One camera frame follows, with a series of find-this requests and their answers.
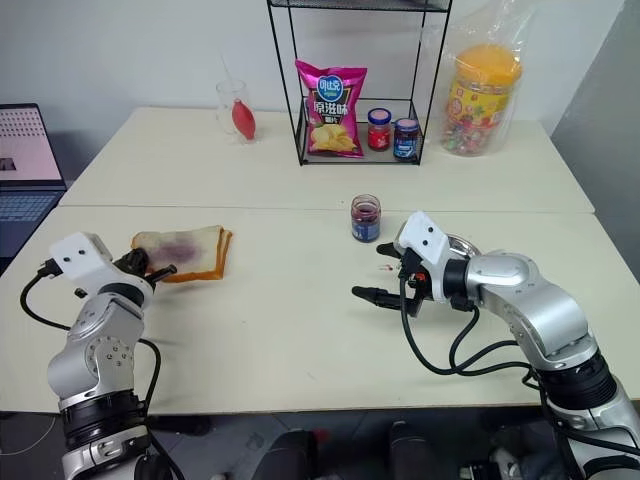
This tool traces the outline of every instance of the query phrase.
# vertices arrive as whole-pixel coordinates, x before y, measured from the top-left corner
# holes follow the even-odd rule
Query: laptop
[[[0,105],[0,265],[16,256],[65,191],[38,105]]]

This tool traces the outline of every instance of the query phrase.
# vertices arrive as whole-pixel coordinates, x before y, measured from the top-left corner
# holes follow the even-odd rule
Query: plastic bag
[[[356,101],[366,68],[318,69],[296,60],[302,83],[309,89],[309,153],[332,153],[342,157],[363,156],[356,123]]]
[[[539,3],[490,0],[449,26],[431,119],[446,150],[476,156],[504,144]]]

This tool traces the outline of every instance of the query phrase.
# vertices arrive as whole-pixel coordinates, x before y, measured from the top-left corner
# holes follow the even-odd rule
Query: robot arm
[[[144,330],[143,310],[156,282],[176,268],[145,276],[149,259],[143,250],[112,263],[100,238],[86,233],[65,238],[50,252],[46,265],[54,267],[54,275],[64,273],[77,285],[75,294],[88,297],[47,372],[60,399],[68,449],[62,458],[65,478],[171,478],[170,460],[147,452],[154,442],[145,426],[150,395],[141,402],[133,393],[133,362]],[[158,360],[157,347],[144,342]]]
[[[640,419],[576,301],[544,279],[530,258],[503,251],[470,256],[451,247],[435,222],[416,212],[392,246],[378,247],[401,259],[401,282],[415,288],[415,297],[362,287],[353,293],[386,308],[399,310],[406,302],[411,316],[426,298],[501,317],[535,371],[572,476],[640,478]]]

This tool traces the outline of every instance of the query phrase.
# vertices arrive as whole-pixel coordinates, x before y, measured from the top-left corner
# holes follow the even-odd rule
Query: bread slice
[[[178,272],[167,283],[191,280],[219,280],[232,233],[220,225],[181,232],[140,232],[131,240],[132,248],[142,248],[149,256],[149,272],[173,264]]]

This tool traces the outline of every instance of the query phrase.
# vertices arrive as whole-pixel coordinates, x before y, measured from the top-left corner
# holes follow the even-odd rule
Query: white table
[[[288,115],[258,112],[257,122],[261,139],[237,145],[213,110],[140,108],[61,205],[342,210],[372,193],[384,211],[593,212],[537,122],[515,122],[505,147],[482,158],[428,145],[419,167],[300,167]]]
[[[387,213],[380,241],[390,241],[409,212]],[[534,258],[551,281],[587,313],[613,372],[640,397],[633,361],[640,322],[630,302],[637,282],[590,214],[435,213],[449,232],[480,249],[505,248]],[[234,232],[225,278],[160,285],[147,311],[147,338],[163,362],[151,412],[194,414],[277,410],[514,405],[536,403],[521,371],[478,378],[438,377],[423,369],[403,337],[398,312],[353,297],[353,285],[397,291],[387,257],[351,238],[347,212],[225,208],[63,207],[0,277],[0,410],[53,412],[46,382],[64,334],[19,308],[22,286],[53,242],[78,230],[98,233],[120,256],[139,230],[174,230],[221,223]],[[63,277],[41,282],[30,297],[44,316],[70,324],[82,301]],[[446,364],[468,314],[425,302],[416,337],[429,358]],[[509,338],[484,313],[462,355]],[[518,349],[492,361],[521,359]],[[143,395],[152,356],[136,349],[136,390]]]

